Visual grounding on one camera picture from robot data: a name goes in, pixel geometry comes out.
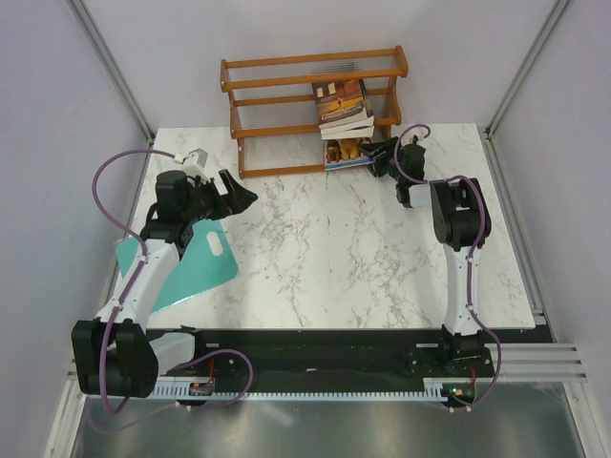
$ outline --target gray wall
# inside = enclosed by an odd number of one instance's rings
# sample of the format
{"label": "gray wall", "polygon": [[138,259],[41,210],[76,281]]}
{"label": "gray wall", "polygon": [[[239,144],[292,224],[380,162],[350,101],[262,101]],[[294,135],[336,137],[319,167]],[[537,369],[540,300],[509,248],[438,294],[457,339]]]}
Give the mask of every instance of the gray wall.
{"label": "gray wall", "polygon": [[573,2],[496,136],[548,298],[611,428],[611,3]]}
{"label": "gray wall", "polygon": [[[100,306],[119,237],[95,209],[91,178],[144,139],[62,0],[2,0],[0,10],[0,454],[32,458],[53,422],[72,326]],[[103,180],[103,201],[123,218],[141,164]]]}
{"label": "gray wall", "polygon": [[492,117],[553,0],[86,0],[155,128],[226,126],[221,59],[402,45],[406,122]]}

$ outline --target purple cable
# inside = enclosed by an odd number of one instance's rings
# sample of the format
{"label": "purple cable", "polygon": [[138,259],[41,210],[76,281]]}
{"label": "purple cable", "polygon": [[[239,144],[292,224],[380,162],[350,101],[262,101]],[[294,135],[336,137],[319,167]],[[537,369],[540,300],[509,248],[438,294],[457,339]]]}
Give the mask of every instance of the purple cable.
{"label": "purple cable", "polygon": [[[399,148],[401,146],[401,140],[403,139],[403,137],[409,131],[411,131],[412,129],[415,129],[417,127],[422,127],[422,128],[427,130],[427,133],[424,135],[423,138],[427,138],[431,134],[431,128],[429,126],[427,126],[426,124],[412,124],[410,127],[408,127],[399,136],[399,138],[397,139],[397,142],[394,145],[394,163],[395,163],[399,173],[403,177],[407,178],[409,181],[411,181],[413,183],[416,183],[416,184],[427,184],[429,181],[426,180],[426,179],[417,179],[417,178],[410,177],[401,168],[401,162],[399,161]],[[484,200],[483,200],[482,196],[480,195],[479,191],[477,190],[477,187],[471,181],[470,178],[467,178],[467,177],[465,177],[463,175],[456,175],[455,177],[451,177],[451,178],[445,179],[445,181],[456,181],[458,179],[462,179],[463,181],[465,181],[467,183],[467,185],[471,188],[471,190],[473,191],[473,193],[475,195],[475,200],[477,200],[477,208],[479,209],[479,230],[477,231],[477,236],[475,237],[473,245],[471,245],[471,248],[469,249],[469,255],[468,255],[468,259],[472,260],[473,259],[473,255],[474,255],[474,251],[477,248],[477,245],[479,244],[479,242],[481,241],[481,238],[484,236],[484,231],[486,230],[486,213],[484,212]],[[492,381],[490,382],[490,384],[488,385],[488,388],[486,388],[486,391],[484,391],[484,393],[477,400],[475,400],[470,406],[454,407],[453,408],[454,411],[457,411],[457,410],[458,411],[471,410],[472,407],[477,406],[479,403],[481,403],[484,399],[486,399],[488,397],[490,391],[496,385],[496,381],[498,380],[498,376],[500,375],[500,365],[501,365],[500,340],[498,339],[498,336],[477,317],[477,315],[475,314],[475,312],[473,310],[473,291],[472,291],[473,282],[472,282],[472,278],[473,278],[473,262],[469,261],[468,264],[467,264],[467,308],[468,308],[469,313],[471,314],[472,318],[477,323],[477,325],[481,328],[481,330],[484,331],[486,334],[488,334],[490,337],[492,337],[493,340],[495,341],[495,343],[496,343],[496,351],[497,351],[498,355],[497,355],[497,360],[496,360],[495,375],[494,375]]]}
{"label": "purple cable", "polygon": [[[211,351],[210,353],[207,353],[207,354],[197,358],[196,360],[193,360],[193,361],[190,361],[190,362],[184,363],[184,364],[179,364],[176,367],[174,367],[174,369],[184,369],[185,367],[191,367],[192,365],[199,364],[202,361],[205,361],[207,359],[213,358],[213,357],[218,356],[218,355],[223,355],[223,354],[237,355],[237,356],[239,356],[240,358],[242,358],[246,362],[246,365],[248,366],[248,382],[246,383],[246,386],[238,394],[238,396],[236,396],[235,398],[227,401],[226,403],[219,404],[217,406],[191,406],[190,407],[191,410],[212,410],[212,409],[215,409],[215,408],[223,408],[223,407],[231,406],[232,404],[237,403],[241,398],[243,398],[244,395],[248,392],[248,390],[252,386],[252,381],[253,381],[253,378],[254,378],[254,375],[255,375],[255,371],[254,371],[254,369],[252,367],[252,363],[250,362],[248,357],[246,355],[244,355],[241,351],[239,351],[239,350],[232,350],[230,348]],[[87,421],[88,421],[89,425],[92,427],[92,429],[95,432],[99,433],[99,434],[104,434],[104,435],[115,434],[117,432],[124,431],[125,429],[127,429],[129,427],[137,425],[138,423],[141,423],[141,422],[143,422],[145,420],[148,420],[149,418],[154,417],[158,413],[161,413],[162,411],[167,410],[167,409],[169,409],[171,407],[174,407],[174,406],[176,406],[176,404],[168,404],[168,405],[165,405],[165,406],[161,406],[161,407],[156,408],[155,410],[152,410],[149,413],[141,416],[140,418],[135,419],[134,421],[128,423],[127,425],[123,425],[122,427],[115,427],[113,429],[104,429],[104,428],[99,427],[98,425],[96,425],[94,423],[94,419],[92,418],[91,408],[89,408],[88,411],[87,411]]]}
{"label": "purple cable", "polygon": [[[104,171],[104,169],[106,169],[106,167],[108,167],[112,162],[116,161],[117,159],[121,157],[125,157],[125,156],[130,156],[130,155],[148,155],[148,154],[155,154],[155,155],[161,155],[161,156],[167,156],[167,157],[174,158],[174,155],[170,153],[166,153],[164,151],[159,151],[159,150],[124,151],[123,153],[119,153],[118,155],[115,155],[109,158],[102,165],[100,165],[97,171],[95,172],[94,180],[92,181],[92,194],[94,195],[95,205],[97,205],[97,208],[99,209],[99,211],[102,212],[102,215],[104,215],[104,217],[106,217],[108,221],[110,221],[116,227],[118,227],[119,229],[122,229],[123,231],[125,231],[126,233],[128,233],[130,236],[132,236],[134,239],[137,240],[142,250],[142,256],[147,255],[146,243],[144,243],[144,240],[142,239],[142,237],[139,234],[134,232],[132,229],[130,229],[125,224],[120,222],[118,219],[113,217],[110,213],[108,213],[108,210],[104,208],[104,205],[102,205],[102,202],[99,199],[99,195],[97,194],[97,182],[99,180],[99,177],[102,175],[102,172]],[[121,291],[118,297],[119,307],[113,307],[111,316],[108,319],[108,322],[106,323],[106,327],[104,328],[104,335],[102,337],[102,346],[101,346],[100,354],[99,354],[99,394],[102,398],[102,404],[104,405],[104,408],[110,415],[117,415],[125,407],[129,398],[127,397],[124,398],[116,409],[112,408],[110,401],[108,400],[108,392],[106,390],[106,351],[108,348],[108,342],[110,341],[111,331],[113,329],[113,324],[115,323],[116,315],[118,315],[118,312],[120,311],[120,306],[123,305],[125,298],[127,297],[128,293],[130,292],[130,289],[132,289],[132,286],[134,285],[134,282],[136,281],[137,276],[140,274],[140,271],[144,267],[144,263],[145,263],[144,260],[140,260],[138,262],[136,269],[134,270],[134,273],[132,274],[130,279],[127,281],[125,288],[123,289],[123,291]]]}

